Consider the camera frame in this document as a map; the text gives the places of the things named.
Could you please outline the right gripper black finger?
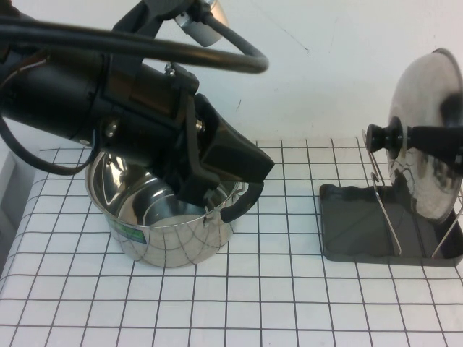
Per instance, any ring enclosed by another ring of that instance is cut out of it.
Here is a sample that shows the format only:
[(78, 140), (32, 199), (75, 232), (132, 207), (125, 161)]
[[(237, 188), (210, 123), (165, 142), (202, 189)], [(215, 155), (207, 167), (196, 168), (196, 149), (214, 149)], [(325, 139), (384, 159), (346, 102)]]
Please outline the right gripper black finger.
[(410, 127), (409, 146), (444, 163), (462, 163), (462, 127)]

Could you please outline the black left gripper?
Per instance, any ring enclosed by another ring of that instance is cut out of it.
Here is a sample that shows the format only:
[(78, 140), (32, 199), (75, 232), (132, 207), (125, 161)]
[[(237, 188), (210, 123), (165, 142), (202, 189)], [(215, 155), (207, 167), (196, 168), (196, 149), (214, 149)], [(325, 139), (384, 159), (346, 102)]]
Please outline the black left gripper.
[(103, 149), (165, 181), (178, 200), (204, 207), (220, 178), (264, 181), (274, 167), (202, 94), (197, 117), (205, 129), (197, 138), (199, 82), (187, 70), (170, 77), (140, 58), (113, 54), (106, 64), (103, 100), (111, 111), (103, 120)]

